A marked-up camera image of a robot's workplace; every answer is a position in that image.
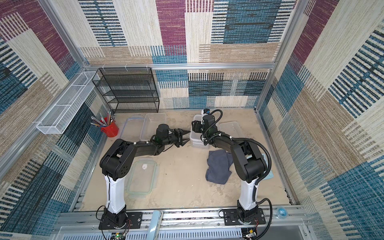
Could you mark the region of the blue-rimmed clear lunch box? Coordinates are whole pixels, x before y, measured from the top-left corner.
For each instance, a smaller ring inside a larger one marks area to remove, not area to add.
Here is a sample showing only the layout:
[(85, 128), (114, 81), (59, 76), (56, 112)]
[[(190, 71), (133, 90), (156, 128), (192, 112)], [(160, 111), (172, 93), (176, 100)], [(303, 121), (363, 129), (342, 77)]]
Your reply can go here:
[(140, 134), (141, 141), (149, 141), (156, 134), (156, 130), (160, 124), (165, 124), (167, 115), (165, 113), (150, 113), (144, 118), (143, 127)]

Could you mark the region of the clear lunch box base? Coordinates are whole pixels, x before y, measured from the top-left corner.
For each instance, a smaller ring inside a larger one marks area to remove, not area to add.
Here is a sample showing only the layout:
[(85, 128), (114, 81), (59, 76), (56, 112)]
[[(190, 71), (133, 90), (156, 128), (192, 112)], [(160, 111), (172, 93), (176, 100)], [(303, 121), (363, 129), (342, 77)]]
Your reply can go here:
[(233, 138), (244, 138), (245, 134), (243, 133), (238, 122), (227, 122), (219, 124), (219, 131), (224, 132), (225, 134), (232, 136)]

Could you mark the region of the grey cleaning cloth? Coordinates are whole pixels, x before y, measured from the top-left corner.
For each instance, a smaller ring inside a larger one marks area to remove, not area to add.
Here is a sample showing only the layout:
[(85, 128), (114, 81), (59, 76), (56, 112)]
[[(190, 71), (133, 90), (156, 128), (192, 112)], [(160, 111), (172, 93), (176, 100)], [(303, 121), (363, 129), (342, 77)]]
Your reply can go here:
[(207, 164), (206, 180), (214, 184), (225, 185), (232, 174), (230, 171), (233, 164), (232, 155), (225, 150), (209, 151)]

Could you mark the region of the blue-rimmed clear lid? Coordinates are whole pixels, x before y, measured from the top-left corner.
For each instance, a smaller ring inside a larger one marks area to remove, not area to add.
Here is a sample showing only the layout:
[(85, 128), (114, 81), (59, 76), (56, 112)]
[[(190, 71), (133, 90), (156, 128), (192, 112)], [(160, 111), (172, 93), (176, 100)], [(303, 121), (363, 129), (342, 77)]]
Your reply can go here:
[(120, 138), (129, 142), (139, 141), (143, 124), (143, 116), (133, 116), (128, 118), (120, 134)]

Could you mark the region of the green-rimmed lunch box lid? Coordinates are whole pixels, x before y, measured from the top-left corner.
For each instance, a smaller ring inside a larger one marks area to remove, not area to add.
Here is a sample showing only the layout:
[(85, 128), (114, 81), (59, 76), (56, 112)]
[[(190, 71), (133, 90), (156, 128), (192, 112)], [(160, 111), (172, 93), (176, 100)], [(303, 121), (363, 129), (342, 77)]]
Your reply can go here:
[(127, 175), (125, 192), (134, 197), (144, 197), (156, 187), (158, 164), (153, 158), (138, 158)]

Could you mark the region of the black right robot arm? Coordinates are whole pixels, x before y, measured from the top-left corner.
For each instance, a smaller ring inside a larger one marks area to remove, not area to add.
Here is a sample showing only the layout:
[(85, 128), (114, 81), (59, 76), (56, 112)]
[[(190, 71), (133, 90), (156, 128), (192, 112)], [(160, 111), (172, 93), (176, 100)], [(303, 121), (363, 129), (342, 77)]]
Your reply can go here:
[(211, 145), (230, 153), (235, 170), (242, 180), (241, 193), (237, 201), (237, 215), (240, 224), (252, 222), (265, 224), (259, 207), (264, 201), (257, 201), (259, 183), (267, 177), (272, 168), (268, 150), (259, 142), (249, 138), (234, 138), (218, 130), (216, 124), (222, 118), (221, 110), (202, 110), (202, 119), (192, 122), (192, 131), (201, 134), (204, 145)]

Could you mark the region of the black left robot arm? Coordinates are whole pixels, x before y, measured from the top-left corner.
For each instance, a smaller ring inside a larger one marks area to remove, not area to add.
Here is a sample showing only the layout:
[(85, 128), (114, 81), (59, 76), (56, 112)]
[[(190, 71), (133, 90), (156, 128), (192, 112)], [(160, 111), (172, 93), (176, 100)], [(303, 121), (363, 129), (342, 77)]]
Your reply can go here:
[(100, 219), (99, 230), (125, 230), (129, 226), (124, 188), (125, 178), (134, 158), (158, 156), (168, 145), (182, 147), (189, 141), (184, 137), (189, 133), (189, 130), (171, 129), (167, 124), (160, 124), (156, 134), (148, 141), (129, 142), (117, 139), (112, 144), (100, 161), (107, 185), (107, 202)]

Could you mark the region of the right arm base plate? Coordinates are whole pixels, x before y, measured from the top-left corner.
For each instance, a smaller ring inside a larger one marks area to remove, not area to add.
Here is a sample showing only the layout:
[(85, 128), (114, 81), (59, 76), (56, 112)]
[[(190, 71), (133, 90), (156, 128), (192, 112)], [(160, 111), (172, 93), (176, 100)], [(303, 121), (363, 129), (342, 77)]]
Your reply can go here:
[(225, 226), (265, 225), (267, 223), (265, 214), (261, 208), (258, 208), (250, 217), (240, 216), (238, 209), (221, 209), (219, 210), (218, 215), (224, 220)]

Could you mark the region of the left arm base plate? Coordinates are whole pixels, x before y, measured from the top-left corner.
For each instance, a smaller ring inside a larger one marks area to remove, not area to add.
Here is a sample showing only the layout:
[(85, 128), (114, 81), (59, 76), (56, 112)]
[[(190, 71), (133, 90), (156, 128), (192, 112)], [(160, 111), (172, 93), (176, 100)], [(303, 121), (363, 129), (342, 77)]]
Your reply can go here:
[(108, 217), (108, 215), (103, 214), (99, 224), (99, 230), (139, 229), (141, 227), (142, 216), (142, 212), (126, 212), (124, 215), (119, 214), (117, 217)]

